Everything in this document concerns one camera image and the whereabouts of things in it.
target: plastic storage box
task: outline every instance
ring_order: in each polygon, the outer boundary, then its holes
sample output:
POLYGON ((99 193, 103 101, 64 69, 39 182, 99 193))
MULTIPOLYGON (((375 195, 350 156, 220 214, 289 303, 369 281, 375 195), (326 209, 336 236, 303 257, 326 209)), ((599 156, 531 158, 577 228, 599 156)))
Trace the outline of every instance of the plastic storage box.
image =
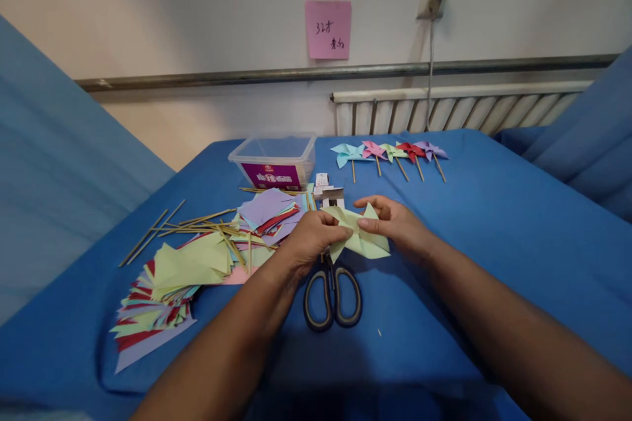
POLYGON ((252 187, 305 191, 316 163, 316 134, 253 136, 228 155, 252 187))

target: scissors handle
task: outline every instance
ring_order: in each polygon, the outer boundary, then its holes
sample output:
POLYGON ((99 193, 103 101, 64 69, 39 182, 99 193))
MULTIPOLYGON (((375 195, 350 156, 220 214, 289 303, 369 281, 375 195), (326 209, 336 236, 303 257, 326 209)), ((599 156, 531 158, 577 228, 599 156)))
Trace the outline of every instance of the scissors handle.
POLYGON ((305 288, 305 296, 303 297, 303 314, 305 315, 305 322, 307 322, 307 327, 312 329, 314 332, 326 331, 327 329, 331 327, 331 325, 334 322, 334 317, 331 312, 332 311, 331 311, 331 298, 329 295, 329 276, 327 275, 327 269, 318 270, 309 279, 307 283, 307 287, 305 288), (311 287, 319 278, 323 279, 323 287, 325 289, 325 308, 327 310, 327 317, 323 321, 317 321, 311 316, 309 312, 309 294, 311 292, 311 287))
POLYGON ((347 268, 342 266, 342 264, 338 265, 334 270, 334 274, 332 275, 335 281, 335 290, 334 294, 336 295, 336 312, 335 317, 338 324, 342 327, 350 328, 355 326, 360 320, 360 316, 362 315, 362 292, 360 291, 360 285, 357 282, 356 277, 351 273, 347 268), (342 302, 340 298, 340 275, 345 275, 351 281, 351 285, 354 287, 355 292, 355 309, 354 313, 351 317, 346 318, 342 314, 342 302))

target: radiator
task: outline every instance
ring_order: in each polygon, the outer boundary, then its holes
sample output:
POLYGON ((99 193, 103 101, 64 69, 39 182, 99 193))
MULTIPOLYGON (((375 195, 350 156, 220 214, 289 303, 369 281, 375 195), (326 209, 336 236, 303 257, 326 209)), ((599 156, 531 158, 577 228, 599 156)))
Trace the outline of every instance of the radiator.
POLYGON ((504 128, 553 123, 592 81, 539 82, 334 92, 336 134, 373 135, 471 128, 494 135, 504 128))

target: purple label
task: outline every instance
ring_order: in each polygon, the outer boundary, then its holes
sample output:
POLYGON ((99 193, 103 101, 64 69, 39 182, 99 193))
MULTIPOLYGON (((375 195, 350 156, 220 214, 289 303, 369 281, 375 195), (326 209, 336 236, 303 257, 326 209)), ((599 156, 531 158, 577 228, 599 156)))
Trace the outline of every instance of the purple label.
POLYGON ((298 180, 295 166, 252 163, 242 163, 242 166, 254 187, 262 189, 279 187, 287 191, 301 190, 301 183, 298 180))

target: hand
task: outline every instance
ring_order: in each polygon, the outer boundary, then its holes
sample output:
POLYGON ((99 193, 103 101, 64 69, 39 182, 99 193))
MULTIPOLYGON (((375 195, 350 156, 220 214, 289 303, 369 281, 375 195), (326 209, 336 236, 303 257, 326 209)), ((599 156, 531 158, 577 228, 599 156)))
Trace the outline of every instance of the hand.
POLYGON ((352 234, 350 228, 338 226, 333 216, 322 210, 311 210, 303 215, 275 255, 279 254, 284 261, 296 264, 300 276, 305 276, 329 245, 347 240, 352 234))
POLYGON ((412 261, 429 259, 437 237, 405 205, 374 195, 357 200, 354 206, 366 207, 367 203, 371 203, 379 220, 359 219, 357 225, 362 230, 390 238, 412 261))

